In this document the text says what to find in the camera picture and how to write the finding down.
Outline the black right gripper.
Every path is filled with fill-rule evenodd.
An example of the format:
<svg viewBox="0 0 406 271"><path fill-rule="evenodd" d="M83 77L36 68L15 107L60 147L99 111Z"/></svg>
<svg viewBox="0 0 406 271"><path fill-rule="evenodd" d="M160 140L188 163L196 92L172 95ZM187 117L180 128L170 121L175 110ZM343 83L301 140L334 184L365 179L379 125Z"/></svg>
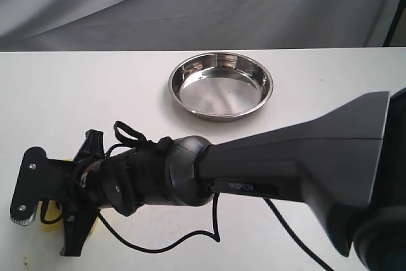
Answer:
<svg viewBox="0 0 406 271"><path fill-rule="evenodd" d="M112 155L104 150L103 132L89 129L71 161L46 160L49 169L44 178L44 199L50 199L62 188L63 176L74 169L74 162L92 158L94 161L81 175L85 196L94 204L75 205L62 202L63 247L60 255L79 257L91 233L100 209L114 208L130 216L145 205L170 205L169 175L166 156L171 138L158 143L146 140L122 140L118 147L126 151Z"/></svg>

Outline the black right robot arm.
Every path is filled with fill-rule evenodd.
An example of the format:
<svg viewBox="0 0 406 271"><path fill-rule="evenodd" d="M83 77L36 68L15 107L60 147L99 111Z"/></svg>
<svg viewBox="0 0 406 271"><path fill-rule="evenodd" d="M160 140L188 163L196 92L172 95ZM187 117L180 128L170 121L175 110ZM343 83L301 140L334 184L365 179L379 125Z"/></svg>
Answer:
<svg viewBox="0 0 406 271"><path fill-rule="evenodd" d="M69 256L101 208L201 206L220 194L307 204L339 254L368 270L405 269L405 92L367 93L309 122L211 144L200 136L148 141L128 126L110 156L98 133L78 161L47 160L41 199L74 210Z"/></svg>

